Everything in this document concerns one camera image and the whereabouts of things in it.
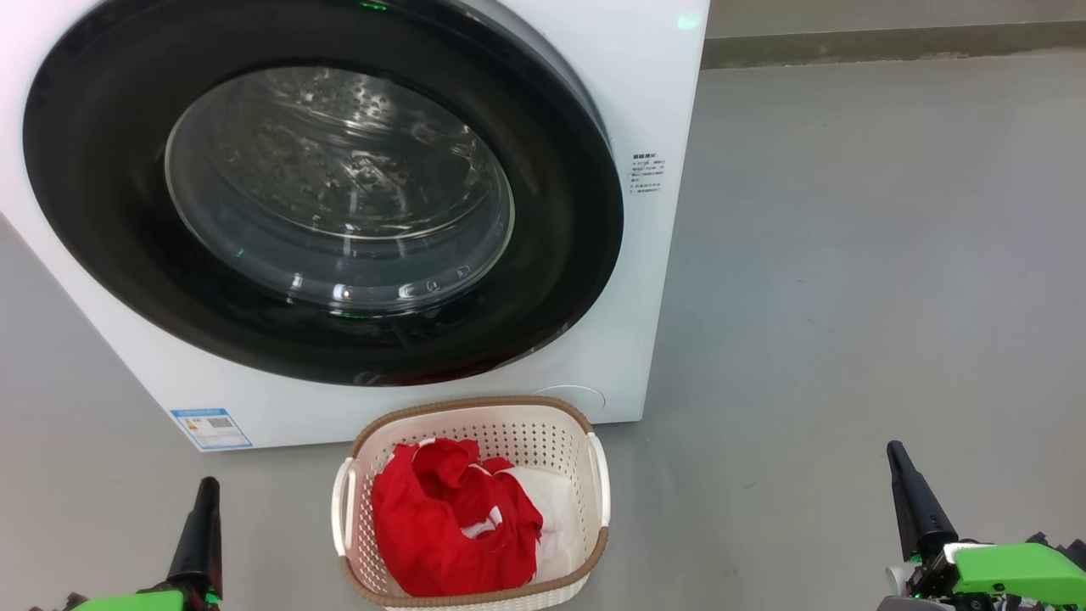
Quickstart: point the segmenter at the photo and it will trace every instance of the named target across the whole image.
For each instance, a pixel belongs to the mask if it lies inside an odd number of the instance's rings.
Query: green light
[[[696,13],[679,15],[679,18],[675,20],[675,25],[679,26],[679,29],[694,29],[702,25],[702,15]]]

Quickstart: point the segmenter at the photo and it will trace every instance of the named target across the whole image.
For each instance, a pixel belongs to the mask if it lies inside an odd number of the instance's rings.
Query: glass window
[[[215,255],[337,315],[416,310],[478,281],[513,231],[508,180],[470,127],[390,80],[279,67],[178,119],[166,181]]]

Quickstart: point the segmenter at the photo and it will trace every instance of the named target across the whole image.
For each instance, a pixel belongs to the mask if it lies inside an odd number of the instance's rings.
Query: red clothing
[[[405,593],[460,596],[531,581],[543,518],[512,475],[491,475],[510,467],[480,466],[470,440],[396,446],[371,500],[377,549]]]

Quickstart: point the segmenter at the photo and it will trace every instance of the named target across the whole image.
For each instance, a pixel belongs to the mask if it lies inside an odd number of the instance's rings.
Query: white washing machine
[[[709,0],[0,9],[0,211],[202,450],[639,420]]]

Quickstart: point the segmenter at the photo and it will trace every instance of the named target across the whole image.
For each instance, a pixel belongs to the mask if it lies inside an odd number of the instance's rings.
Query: washing machine door
[[[588,96],[510,31],[441,0],[109,0],[34,81],[27,171],[83,266],[209,353],[481,373],[584,315],[622,226]]]

